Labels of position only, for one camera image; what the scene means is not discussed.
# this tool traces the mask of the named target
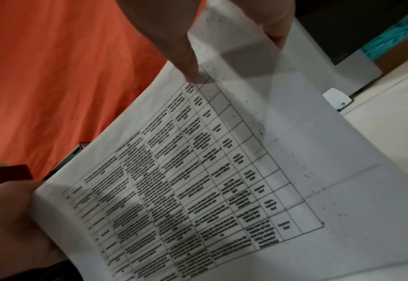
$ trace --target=orange fabric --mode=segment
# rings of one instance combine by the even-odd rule
[[[165,62],[114,0],[0,0],[0,162],[44,177]]]

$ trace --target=finger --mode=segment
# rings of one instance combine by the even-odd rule
[[[282,50],[295,15],[294,0],[231,0]]]
[[[9,181],[0,184],[0,225],[24,215],[31,204],[34,190],[42,181]]]
[[[187,37],[200,0],[117,0],[133,26],[186,77],[198,75],[198,61]]]

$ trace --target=hand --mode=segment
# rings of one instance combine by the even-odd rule
[[[283,49],[295,14],[295,0],[231,0]],[[133,26],[178,68],[188,82],[198,62],[187,31],[201,0],[117,0]]]
[[[0,278],[44,268],[66,259],[27,215],[40,181],[0,184]]]

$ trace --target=paper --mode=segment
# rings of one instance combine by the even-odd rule
[[[408,178],[228,1],[40,187],[33,218],[83,278],[322,280],[408,261]]]

